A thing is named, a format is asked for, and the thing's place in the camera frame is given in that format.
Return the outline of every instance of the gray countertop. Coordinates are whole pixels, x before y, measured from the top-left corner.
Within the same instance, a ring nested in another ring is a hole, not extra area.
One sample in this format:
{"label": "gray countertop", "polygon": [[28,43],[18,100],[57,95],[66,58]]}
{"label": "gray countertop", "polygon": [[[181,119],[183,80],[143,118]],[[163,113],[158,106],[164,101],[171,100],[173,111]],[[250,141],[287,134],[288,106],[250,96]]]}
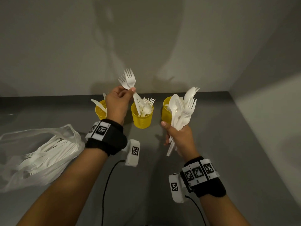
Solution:
{"label": "gray countertop", "polygon": [[[156,98],[152,123],[147,129],[135,127],[128,112],[124,133],[128,139],[141,143],[139,164],[119,165],[113,172],[106,192],[104,225],[202,225],[193,203],[173,202],[169,189],[168,176],[178,172],[184,163],[176,152],[167,157],[168,147],[163,146],[161,109],[164,98],[171,95],[140,95]],[[87,133],[98,120],[91,98],[103,99],[102,95],[0,98],[0,134],[66,124],[79,133]],[[214,163],[235,205],[252,225],[300,223],[298,205],[229,93],[201,92],[196,98],[197,106],[190,121],[196,146],[202,156]],[[108,173],[124,157],[121,152],[108,159],[77,225],[99,225]],[[28,187],[0,194],[1,225],[15,225],[45,188]]]}

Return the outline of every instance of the left hand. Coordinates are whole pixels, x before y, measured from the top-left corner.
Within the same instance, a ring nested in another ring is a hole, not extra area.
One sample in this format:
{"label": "left hand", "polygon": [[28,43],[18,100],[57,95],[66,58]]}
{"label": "left hand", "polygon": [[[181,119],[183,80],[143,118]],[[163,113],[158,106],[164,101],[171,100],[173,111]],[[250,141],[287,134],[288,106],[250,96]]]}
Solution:
{"label": "left hand", "polygon": [[107,119],[123,125],[130,99],[135,92],[135,87],[132,87],[129,90],[125,89],[123,86],[115,87],[106,96]]}

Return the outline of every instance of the yellow plastic cup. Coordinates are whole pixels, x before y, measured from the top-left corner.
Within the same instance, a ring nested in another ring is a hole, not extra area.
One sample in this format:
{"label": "yellow plastic cup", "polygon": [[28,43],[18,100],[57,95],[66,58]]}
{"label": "yellow plastic cup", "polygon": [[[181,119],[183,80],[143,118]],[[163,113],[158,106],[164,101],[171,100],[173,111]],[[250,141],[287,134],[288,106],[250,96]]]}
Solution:
{"label": "yellow plastic cup", "polygon": [[167,110],[167,107],[165,105],[169,104],[170,99],[171,99],[171,97],[168,97],[168,98],[164,99],[163,108],[162,108],[162,115],[161,115],[161,119],[163,121],[165,121],[166,123],[169,123],[169,124],[171,124],[172,115],[171,115],[171,112],[169,112]]}
{"label": "yellow plastic cup", "polygon": [[145,117],[140,117],[140,116],[138,116],[138,111],[137,111],[135,102],[131,106],[131,111],[132,111],[134,125],[137,128],[144,129],[144,128],[148,128],[151,125],[151,119],[153,117],[153,111],[151,112],[151,114],[148,114]]}
{"label": "yellow plastic cup", "polygon": [[[100,104],[102,104],[103,107],[104,107],[105,109],[107,109],[107,104],[106,104],[106,101],[105,101],[105,100],[100,101]],[[103,110],[102,110],[100,107],[98,107],[98,106],[95,107],[95,112],[96,112],[97,116],[100,118],[100,120],[106,118],[106,116],[107,116],[106,112],[103,111]]]}

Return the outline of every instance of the right hand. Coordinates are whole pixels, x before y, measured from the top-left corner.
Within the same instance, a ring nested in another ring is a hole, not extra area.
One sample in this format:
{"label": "right hand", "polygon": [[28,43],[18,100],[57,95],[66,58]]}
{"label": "right hand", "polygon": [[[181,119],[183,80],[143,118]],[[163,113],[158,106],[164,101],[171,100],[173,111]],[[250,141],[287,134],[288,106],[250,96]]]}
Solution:
{"label": "right hand", "polygon": [[178,153],[183,157],[185,162],[200,156],[195,148],[192,131],[188,125],[184,126],[179,131],[164,121],[161,122],[161,125],[167,131],[164,145],[169,144],[170,136],[173,137],[175,145],[178,148]]}

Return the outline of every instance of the clear plastic bag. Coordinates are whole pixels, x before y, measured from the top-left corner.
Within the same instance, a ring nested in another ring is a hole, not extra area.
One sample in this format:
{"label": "clear plastic bag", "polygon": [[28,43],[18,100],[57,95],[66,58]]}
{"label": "clear plastic bag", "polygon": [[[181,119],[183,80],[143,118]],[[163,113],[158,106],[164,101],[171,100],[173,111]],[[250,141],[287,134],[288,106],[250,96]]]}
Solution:
{"label": "clear plastic bag", "polygon": [[[34,175],[29,175],[25,169],[17,170],[17,166],[25,160],[23,155],[34,152],[54,135],[76,143],[78,151]],[[0,193],[28,186],[45,186],[53,182],[84,147],[80,134],[70,124],[61,128],[29,129],[3,134],[0,137]]]}

